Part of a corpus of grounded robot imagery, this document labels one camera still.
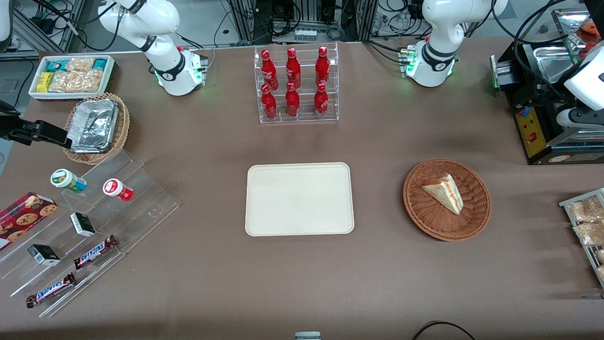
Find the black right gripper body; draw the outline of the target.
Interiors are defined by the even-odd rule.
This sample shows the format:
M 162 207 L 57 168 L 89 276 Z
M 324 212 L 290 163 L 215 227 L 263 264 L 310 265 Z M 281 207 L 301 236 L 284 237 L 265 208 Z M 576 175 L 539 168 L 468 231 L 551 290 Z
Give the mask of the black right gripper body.
M 21 113 L 8 103 L 0 102 L 0 137 L 8 140 L 7 133 L 13 129 L 28 129 L 26 126 L 32 124 L 21 118 Z

